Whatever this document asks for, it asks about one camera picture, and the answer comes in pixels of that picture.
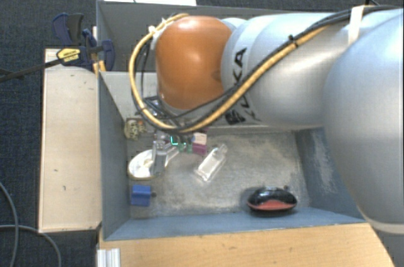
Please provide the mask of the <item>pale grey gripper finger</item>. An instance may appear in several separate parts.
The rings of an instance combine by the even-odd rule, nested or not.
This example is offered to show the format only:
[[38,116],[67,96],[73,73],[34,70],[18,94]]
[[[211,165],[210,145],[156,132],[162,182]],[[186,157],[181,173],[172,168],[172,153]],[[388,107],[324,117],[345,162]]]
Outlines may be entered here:
[[167,149],[165,148],[165,143],[163,141],[154,141],[152,146],[152,176],[159,175],[165,170],[166,158]]

